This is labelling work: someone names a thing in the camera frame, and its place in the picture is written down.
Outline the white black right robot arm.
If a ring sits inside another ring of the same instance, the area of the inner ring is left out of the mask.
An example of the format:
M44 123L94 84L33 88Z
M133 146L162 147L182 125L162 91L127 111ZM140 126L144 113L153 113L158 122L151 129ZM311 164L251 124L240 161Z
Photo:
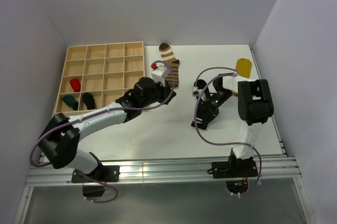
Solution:
M209 82L196 80L193 95L197 97L191 126L206 130L219 115L219 108L233 93L237 95L237 111L241 126L233 148L228 171L238 177L246 170L245 162L253 160L255 144L262 125L274 113L269 83L266 79L248 79L234 73L219 74Z

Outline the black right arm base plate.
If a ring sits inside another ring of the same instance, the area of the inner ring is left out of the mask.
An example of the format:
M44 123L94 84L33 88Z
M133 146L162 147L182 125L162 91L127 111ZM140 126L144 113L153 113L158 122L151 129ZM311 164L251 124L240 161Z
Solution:
M253 159L212 162L207 173L212 175L214 179L250 178L257 177L259 174Z

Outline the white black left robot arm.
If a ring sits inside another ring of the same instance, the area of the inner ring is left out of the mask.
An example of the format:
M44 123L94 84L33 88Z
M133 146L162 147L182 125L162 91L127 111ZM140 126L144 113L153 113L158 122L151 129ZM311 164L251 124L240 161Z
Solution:
M143 77L105 107L77 116L66 117L63 113L53 116L36 146L54 169L70 167L89 181L102 181L106 176L102 162L93 153L80 150L79 142L106 127L126 123L144 110L168 104L175 95L167 81Z

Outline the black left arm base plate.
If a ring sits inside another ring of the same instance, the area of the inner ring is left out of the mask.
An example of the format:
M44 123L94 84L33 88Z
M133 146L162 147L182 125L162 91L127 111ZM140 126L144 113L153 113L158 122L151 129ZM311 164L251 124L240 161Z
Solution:
M97 168L90 174L82 175L80 171L74 170L71 178L72 183L87 183L87 182L118 182L120 175L119 165L105 165Z

